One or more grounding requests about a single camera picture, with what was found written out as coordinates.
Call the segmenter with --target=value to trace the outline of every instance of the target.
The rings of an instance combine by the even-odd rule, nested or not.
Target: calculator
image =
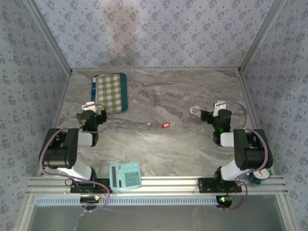
[[[141,186],[139,163],[110,165],[109,180],[112,190],[133,189]]]

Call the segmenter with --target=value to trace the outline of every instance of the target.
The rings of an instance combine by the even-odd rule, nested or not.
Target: green checkered cloth
[[[120,74],[96,77],[97,103],[102,103],[113,113],[122,111]]]

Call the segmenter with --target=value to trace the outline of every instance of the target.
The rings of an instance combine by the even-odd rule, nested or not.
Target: blue floral wallpaper
[[[71,68],[237,67],[272,0],[35,0]]]
[[[22,0],[1,0],[0,8],[0,230],[9,231],[67,74]]]
[[[287,0],[245,78],[275,166],[308,230],[308,2]]]

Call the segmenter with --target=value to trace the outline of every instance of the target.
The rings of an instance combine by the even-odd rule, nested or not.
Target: gray marble tabletop
[[[213,127],[190,115],[193,105],[213,108],[218,100],[243,103],[234,71],[156,70],[126,71],[128,110],[114,114],[113,125],[99,135],[95,147],[79,147],[78,156],[98,176],[108,176],[109,165],[139,162],[143,176],[212,176],[233,159],[233,148],[212,141]],[[80,125],[76,113],[90,100],[92,76],[71,76],[60,114],[59,127]],[[231,129],[241,128],[244,113],[232,110]],[[163,123],[169,128],[161,128]],[[110,119],[100,125],[104,128]]]

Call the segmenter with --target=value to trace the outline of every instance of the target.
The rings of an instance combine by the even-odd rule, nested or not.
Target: round gauge
[[[259,180],[265,180],[270,178],[270,171],[268,169],[262,169],[260,171],[254,172],[253,173],[255,178],[259,179]]]

